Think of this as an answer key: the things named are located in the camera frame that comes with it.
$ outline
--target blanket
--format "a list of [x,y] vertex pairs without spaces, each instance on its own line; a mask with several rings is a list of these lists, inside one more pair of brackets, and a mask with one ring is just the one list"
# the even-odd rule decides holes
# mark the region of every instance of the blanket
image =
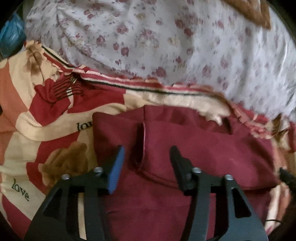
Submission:
[[[95,112],[117,115],[144,105],[190,107],[217,125],[233,113],[250,134],[272,142],[276,170],[292,166],[288,133],[277,141],[279,131],[273,128],[278,125],[210,87],[110,77],[84,65],[69,65],[37,42],[25,46],[25,51],[0,63],[0,211],[21,238],[61,174],[80,175],[97,166]],[[287,204],[282,200],[288,198],[283,185],[273,189],[268,217],[280,219]],[[270,232],[274,227],[269,223],[266,228]]]

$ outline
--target maroon cloth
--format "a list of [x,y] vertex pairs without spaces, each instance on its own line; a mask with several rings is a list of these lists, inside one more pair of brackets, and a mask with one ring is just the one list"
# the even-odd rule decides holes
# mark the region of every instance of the maroon cloth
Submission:
[[[169,159],[172,145],[208,174],[232,174],[261,220],[266,219],[269,191],[276,186],[272,145],[254,138],[234,115],[218,126],[189,108],[144,106],[115,116],[94,113],[93,128],[99,165],[117,145],[126,149],[118,187],[105,199],[115,240],[180,240],[190,197],[177,189]],[[215,195],[210,209],[208,238],[214,232]]]

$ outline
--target blue plastic bag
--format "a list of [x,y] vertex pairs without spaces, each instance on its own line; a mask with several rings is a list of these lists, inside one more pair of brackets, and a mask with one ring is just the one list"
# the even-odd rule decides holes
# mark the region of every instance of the blue plastic bag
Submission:
[[0,53],[3,58],[16,54],[26,40],[25,24],[21,18],[14,13],[0,32]]

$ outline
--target black lettering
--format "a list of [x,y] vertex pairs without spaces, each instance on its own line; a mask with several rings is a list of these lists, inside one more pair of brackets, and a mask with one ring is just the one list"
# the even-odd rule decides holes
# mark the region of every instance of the black lettering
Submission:
[[89,125],[87,123],[83,123],[81,126],[80,126],[80,129],[81,130],[84,130],[85,128],[88,128]]
[[20,191],[22,192],[22,195],[26,193],[26,190],[22,189],[21,187],[20,187]]
[[15,179],[13,179],[14,180],[14,184],[12,185],[12,189],[14,189],[15,188],[15,182],[16,182],[16,180]]
[[26,192],[26,194],[25,194],[25,199],[29,202],[30,200],[29,200],[29,194]]
[[19,186],[18,184],[15,184],[15,190],[16,190],[17,192],[20,192],[20,186]]

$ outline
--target metal screw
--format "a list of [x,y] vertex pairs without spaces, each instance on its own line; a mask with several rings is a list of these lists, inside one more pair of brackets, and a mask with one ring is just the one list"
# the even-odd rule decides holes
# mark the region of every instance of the metal screw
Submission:
[[198,167],[194,167],[194,168],[192,168],[192,172],[193,173],[201,173],[202,170],[200,168],[198,168]]
[[69,174],[63,174],[62,179],[63,180],[68,180],[68,179],[70,179],[70,175]]
[[95,167],[94,172],[95,173],[101,173],[101,172],[103,172],[103,168],[102,167]]
[[231,176],[230,174],[226,174],[225,175],[226,180],[228,181],[232,181],[233,180],[233,176]]

